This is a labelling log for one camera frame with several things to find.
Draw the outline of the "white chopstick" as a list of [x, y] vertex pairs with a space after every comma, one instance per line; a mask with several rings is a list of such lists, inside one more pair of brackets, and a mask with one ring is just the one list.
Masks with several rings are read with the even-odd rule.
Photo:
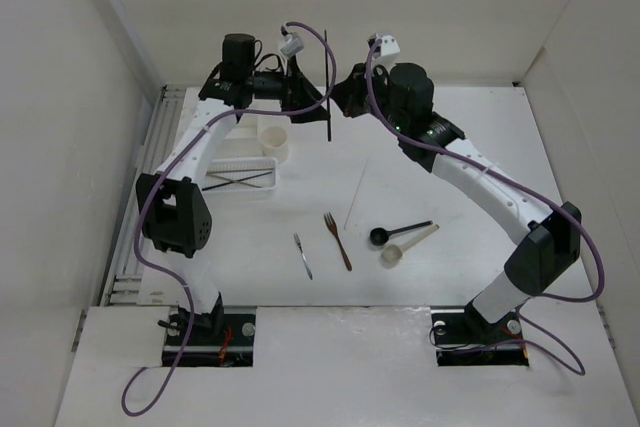
[[370, 157], [368, 157], [366, 159], [365, 164], [364, 164], [363, 169], [362, 169], [362, 172], [361, 172], [361, 174], [359, 176], [359, 179], [358, 179], [358, 182], [356, 184], [356, 189], [354, 191], [354, 194], [353, 194], [353, 197], [352, 197], [351, 203], [349, 205], [349, 209], [348, 209], [348, 212], [346, 214], [345, 221], [344, 221], [344, 224], [343, 224], [343, 230], [345, 230], [345, 231], [348, 228], [350, 217], [351, 217], [351, 214], [353, 212], [354, 206], [356, 204], [356, 200], [357, 200], [360, 188], [362, 186], [362, 182], [363, 182], [364, 177], [366, 175], [366, 171], [367, 171], [367, 168], [368, 168], [369, 161], [370, 161]]

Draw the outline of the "black thin chopstick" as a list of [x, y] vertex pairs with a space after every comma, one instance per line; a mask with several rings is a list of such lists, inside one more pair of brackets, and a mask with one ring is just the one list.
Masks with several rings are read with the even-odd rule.
[[252, 191], [268, 188], [272, 184], [274, 175], [274, 170], [249, 171], [245, 176], [240, 176], [240, 172], [232, 172], [231, 176], [226, 173], [208, 173], [208, 184], [202, 190], [205, 192], [224, 189]]

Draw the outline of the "silver metal chopstick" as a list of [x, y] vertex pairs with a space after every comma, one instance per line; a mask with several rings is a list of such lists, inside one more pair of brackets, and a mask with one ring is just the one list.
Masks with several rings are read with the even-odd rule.
[[252, 169], [240, 169], [240, 170], [208, 170], [206, 175], [214, 176], [214, 175], [241, 175], [241, 174], [258, 174], [263, 172], [271, 172], [274, 168], [252, 168]]

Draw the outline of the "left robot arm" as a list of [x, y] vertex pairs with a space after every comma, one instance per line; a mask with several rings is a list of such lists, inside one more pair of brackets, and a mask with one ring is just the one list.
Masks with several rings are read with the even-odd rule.
[[146, 268], [165, 274], [179, 283], [187, 305], [174, 327], [184, 336], [190, 333], [201, 343], [217, 341], [223, 334], [224, 314], [218, 291], [199, 293], [201, 282], [176, 273], [144, 257], [141, 242], [151, 241], [162, 253], [177, 253], [191, 259], [207, 244], [213, 220], [204, 199], [201, 182], [223, 140], [246, 114], [255, 114], [256, 100], [276, 100], [275, 116], [295, 123], [325, 121], [326, 102], [336, 84], [334, 53], [322, 34], [329, 76], [323, 92], [302, 72], [297, 55], [303, 48], [294, 24], [282, 31], [278, 48], [281, 64], [275, 70], [261, 70], [256, 56], [257, 39], [244, 33], [224, 37], [220, 62], [213, 68], [198, 93], [192, 121], [176, 149], [153, 174], [136, 181], [139, 217], [135, 227], [134, 255]]

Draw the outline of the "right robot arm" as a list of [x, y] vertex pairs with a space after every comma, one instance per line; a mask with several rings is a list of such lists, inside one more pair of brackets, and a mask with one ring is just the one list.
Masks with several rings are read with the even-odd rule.
[[359, 63], [333, 88], [331, 98], [347, 117], [370, 113], [384, 118], [401, 134], [398, 143], [407, 157], [464, 193], [515, 244], [502, 273], [465, 307], [465, 333], [484, 341], [511, 311], [543, 294], [577, 261], [581, 213], [569, 202], [556, 212], [500, 181], [501, 170], [489, 165], [458, 126], [435, 112], [434, 91], [425, 69], [416, 64], [376, 67], [367, 81]]

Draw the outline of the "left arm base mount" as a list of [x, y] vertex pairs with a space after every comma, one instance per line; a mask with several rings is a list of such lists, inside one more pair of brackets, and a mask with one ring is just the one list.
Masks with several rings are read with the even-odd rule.
[[[215, 326], [208, 328], [203, 317], [197, 316], [177, 366], [252, 367], [256, 317], [255, 307], [224, 307], [217, 313]], [[161, 355], [163, 367], [171, 367], [178, 356], [187, 322], [188, 312], [181, 307], [171, 309], [167, 320], [158, 321], [158, 325], [165, 329]]]

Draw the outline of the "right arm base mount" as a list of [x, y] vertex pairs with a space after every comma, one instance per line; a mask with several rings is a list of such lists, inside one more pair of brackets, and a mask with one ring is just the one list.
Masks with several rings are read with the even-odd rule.
[[515, 312], [482, 333], [465, 323], [463, 307], [432, 308], [430, 314], [429, 340], [436, 349], [439, 367], [529, 365]]

